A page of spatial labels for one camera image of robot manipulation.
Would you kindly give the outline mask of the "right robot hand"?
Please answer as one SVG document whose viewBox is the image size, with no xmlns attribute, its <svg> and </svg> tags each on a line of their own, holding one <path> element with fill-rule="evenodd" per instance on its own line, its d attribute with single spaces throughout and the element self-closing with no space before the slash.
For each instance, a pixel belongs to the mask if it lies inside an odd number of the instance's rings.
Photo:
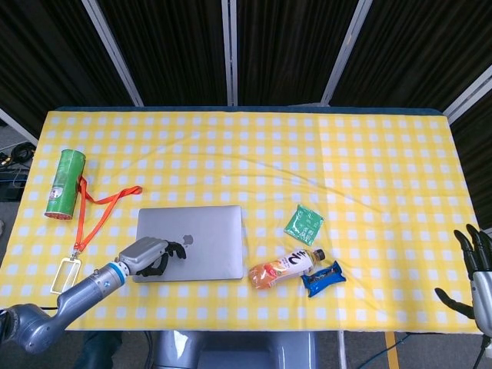
<svg viewBox="0 0 492 369">
<path fill-rule="evenodd" d="M 471 240 L 459 230 L 454 230 L 454 236 L 463 253 L 472 305 L 455 301 L 441 288 L 434 292 L 445 306 L 474 320 L 477 328 L 491 337 L 491 237 L 472 224 L 466 224 L 466 229 Z"/>
</svg>

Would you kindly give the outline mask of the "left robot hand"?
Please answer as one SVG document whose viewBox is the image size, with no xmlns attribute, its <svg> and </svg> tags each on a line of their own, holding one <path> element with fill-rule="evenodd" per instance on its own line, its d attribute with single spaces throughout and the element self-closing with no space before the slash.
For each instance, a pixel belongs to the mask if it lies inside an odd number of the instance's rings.
<svg viewBox="0 0 492 369">
<path fill-rule="evenodd" d="M 116 263 L 122 266 L 127 275 L 144 278 L 162 276 L 171 258 L 185 260 L 185 247 L 174 241 L 143 237 L 121 251 Z"/>
</svg>

